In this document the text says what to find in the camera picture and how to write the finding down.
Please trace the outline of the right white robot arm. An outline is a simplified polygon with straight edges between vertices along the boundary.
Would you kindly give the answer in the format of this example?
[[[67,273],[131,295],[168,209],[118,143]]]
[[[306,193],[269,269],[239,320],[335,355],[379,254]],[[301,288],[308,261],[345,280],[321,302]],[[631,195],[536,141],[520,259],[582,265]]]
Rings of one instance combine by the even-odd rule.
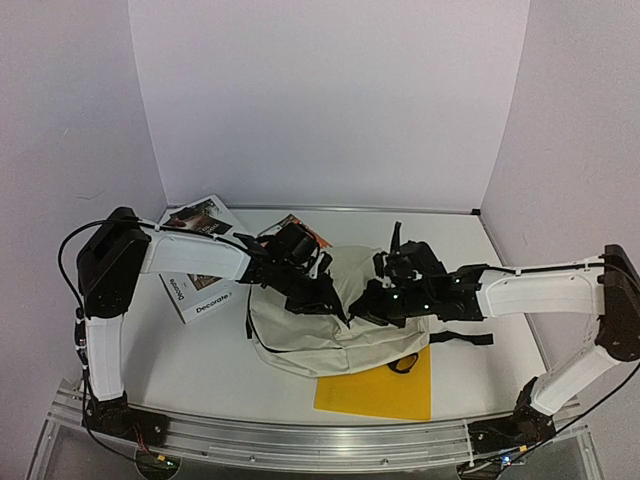
[[[449,272],[426,244],[409,242],[373,263],[374,277],[349,313],[381,326],[402,327],[424,315],[443,322],[542,313],[594,319],[577,353],[523,389],[516,419],[550,418],[611,368],[639,359],[639,276],[619,245],[567,264],[475,264]]]

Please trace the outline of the beige canvas backpack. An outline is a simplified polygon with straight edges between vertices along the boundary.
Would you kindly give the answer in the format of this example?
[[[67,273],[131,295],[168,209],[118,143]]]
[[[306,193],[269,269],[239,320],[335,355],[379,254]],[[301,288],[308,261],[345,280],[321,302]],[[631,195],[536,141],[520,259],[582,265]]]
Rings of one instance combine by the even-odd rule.
[[[332,249],[330,273],[346,315],[296,314],[285,308],[286,298],[271,288],[254,287],[249,293],[247,328],[262,360],[274,367],[311,378],[355,374],[390,365],[430,344],[461,340],[488,346],[491,334],[467,335],[449,330],[432,333],[432,316],[409,318],[404,328],[378,326],[351,318],[349,306],[377,279],[394,287],[374,271],[379,252],[362,246]]]

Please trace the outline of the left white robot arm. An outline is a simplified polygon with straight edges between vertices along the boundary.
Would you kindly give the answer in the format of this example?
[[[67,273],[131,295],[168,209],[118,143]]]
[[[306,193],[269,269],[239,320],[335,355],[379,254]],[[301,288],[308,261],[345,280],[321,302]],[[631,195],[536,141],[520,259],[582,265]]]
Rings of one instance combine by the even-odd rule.
[[[257,284],[282,294],[292,313],[345,317],[328,272],[332,258],[300,224],[262,237],[222,235],[152,224],[118,207],[70,235],[87,230],[93,234],[77,255],[77,279],[67,285],[78,303],[76,351],[99,401],[94,414],[114,435],[127,434],[135,422],[132,409],[120,401],[121,337],[140,275],[191,273]]]

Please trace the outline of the white Decorate furniture book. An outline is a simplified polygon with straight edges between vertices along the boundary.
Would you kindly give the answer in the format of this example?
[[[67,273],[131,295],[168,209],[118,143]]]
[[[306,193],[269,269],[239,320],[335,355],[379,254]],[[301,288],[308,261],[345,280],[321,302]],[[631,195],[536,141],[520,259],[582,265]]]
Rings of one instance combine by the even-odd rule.
[[[212,314],[242,292],[241,285],[214,276],[160,273],[159,278],[184,324]]]

